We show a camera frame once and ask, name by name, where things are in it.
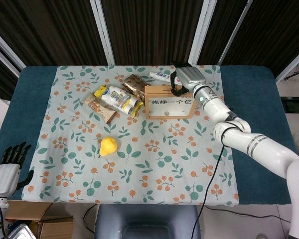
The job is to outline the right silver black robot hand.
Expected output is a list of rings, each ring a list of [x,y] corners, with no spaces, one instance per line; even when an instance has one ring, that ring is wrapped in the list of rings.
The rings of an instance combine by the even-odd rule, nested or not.
[[[174,96],[180,97],[186,93],[193,93],[197,85],[205,85],[206,78],[196,68],[185,62],[173,62],[175,71],[170,75],[171,92]],[[175,88],[176,77],[180,80],[182,87]]]

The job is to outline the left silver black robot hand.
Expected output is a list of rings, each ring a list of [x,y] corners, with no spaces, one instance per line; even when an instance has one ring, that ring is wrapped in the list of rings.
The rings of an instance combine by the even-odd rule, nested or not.
[[[31,145],[26,142],[8,147],[0,162],[0,198],[9,198],[15,191],[28,185],[34,175],[34,170],[30,170],[25,180],[19,181],[25,158]]]

